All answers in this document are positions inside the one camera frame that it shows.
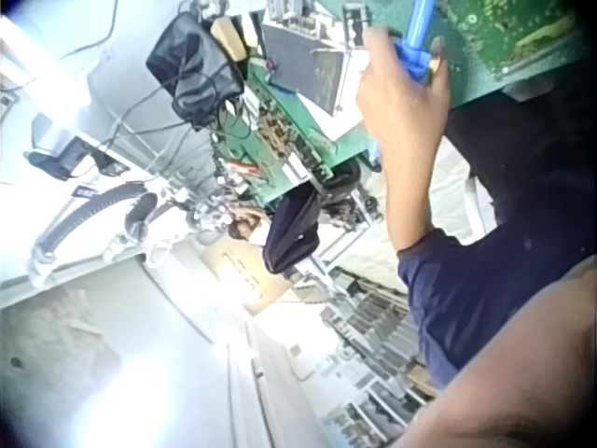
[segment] green circuit board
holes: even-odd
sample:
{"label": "green circuit board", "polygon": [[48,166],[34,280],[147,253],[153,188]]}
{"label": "green circuit board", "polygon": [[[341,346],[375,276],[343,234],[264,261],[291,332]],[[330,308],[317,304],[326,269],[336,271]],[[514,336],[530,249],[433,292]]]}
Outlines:
{"label": "green circuit board", "polygon": [[437,8],[495,77],[557,49],[576,22],[563,0],[437,0]]}

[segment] dark hair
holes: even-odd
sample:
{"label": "dark hair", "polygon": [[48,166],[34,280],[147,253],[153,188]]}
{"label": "dark hair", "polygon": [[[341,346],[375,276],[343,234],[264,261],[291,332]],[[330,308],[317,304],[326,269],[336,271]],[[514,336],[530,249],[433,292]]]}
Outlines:
{"label": "dark hair", "polygon": [[241,232],[239,231],[239,224],[246,224],[249,227],[251,226],[251,223],[247,220],[247,219],[235,219],[233,220],[229,225],[228,225],[228,235],[230,235],[230,238],[232,238],[233,240],[241,240],[241,241],[245,241],[243,236],[241,235]]}

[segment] hand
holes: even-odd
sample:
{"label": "hand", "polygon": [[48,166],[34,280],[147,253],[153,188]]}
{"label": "hand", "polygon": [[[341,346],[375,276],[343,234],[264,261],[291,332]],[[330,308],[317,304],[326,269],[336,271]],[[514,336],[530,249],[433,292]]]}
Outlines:
{"label": "hand", "polygon": [[433,166],[450,108],[442,43],[436,38],[432,44],[439,64],[430,83],[423,86],[402,67],[386,30],[371,28],[365,35],[370,62],[356,101],[368,133],[381,145],[384,168],[397,163]]}

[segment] black bag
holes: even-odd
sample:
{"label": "black bag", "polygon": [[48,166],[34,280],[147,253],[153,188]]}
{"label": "black bag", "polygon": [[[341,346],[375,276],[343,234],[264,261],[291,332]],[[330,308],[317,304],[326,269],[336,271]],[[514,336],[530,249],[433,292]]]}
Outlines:
{"label": "black bag", "polygon": [[146,66],[174,98],[176,115],[193,125],[209,124],[224,101],[243,93],[238,67],[190,12],[168,25]]}

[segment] fluorescent light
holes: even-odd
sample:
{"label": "fluorescent light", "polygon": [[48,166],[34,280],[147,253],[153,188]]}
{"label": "fluorescent light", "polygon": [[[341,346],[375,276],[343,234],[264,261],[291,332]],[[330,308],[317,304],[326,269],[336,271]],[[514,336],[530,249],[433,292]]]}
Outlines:
{"label": "fluorescent light", "polygon": [[[85,79],[70,73],[6,16],[0,18],[0,39],[26,70],[3,57],[0,71],[17,85],[24,86],[47,115],[57,120],[70,119],[79,107],[91,103]],[[27,84],[33,77],[36,81]]]}

